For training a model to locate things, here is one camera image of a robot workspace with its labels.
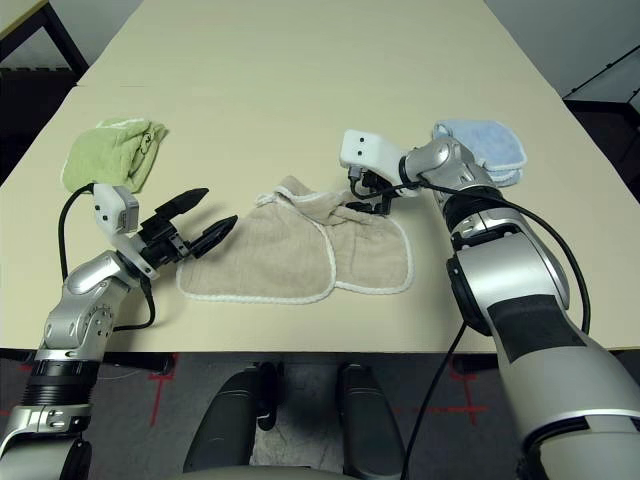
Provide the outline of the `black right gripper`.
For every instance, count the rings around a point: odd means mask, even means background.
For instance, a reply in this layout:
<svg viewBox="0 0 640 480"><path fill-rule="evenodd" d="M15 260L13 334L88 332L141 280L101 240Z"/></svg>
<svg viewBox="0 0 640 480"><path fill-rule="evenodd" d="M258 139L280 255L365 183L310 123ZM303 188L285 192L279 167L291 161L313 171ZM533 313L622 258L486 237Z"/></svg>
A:
<svg viewBox="0 0 640 480"><path fill-rule="evenodd" d="M390 213L396 191L387 180L362 167L350 167L348 178L354 200L346 203L346 208L374 215Z"/></svg>

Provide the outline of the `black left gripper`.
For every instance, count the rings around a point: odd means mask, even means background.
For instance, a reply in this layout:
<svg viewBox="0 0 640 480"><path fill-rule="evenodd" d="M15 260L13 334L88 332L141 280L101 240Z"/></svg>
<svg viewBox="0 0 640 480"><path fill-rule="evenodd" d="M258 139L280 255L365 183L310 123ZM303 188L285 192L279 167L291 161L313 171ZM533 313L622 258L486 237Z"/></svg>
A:
<svg viewBox="0 0 640 480"><path fill-rule="evenodd" d="M182 239L172 219L194 208L208 193L208 188L187 190L156 208L155 214L141 223L138 231L143 243L140 255L149 265L177 263L190 255L201 258L233 230L237 215L215 222L191 244Z"/></svg>

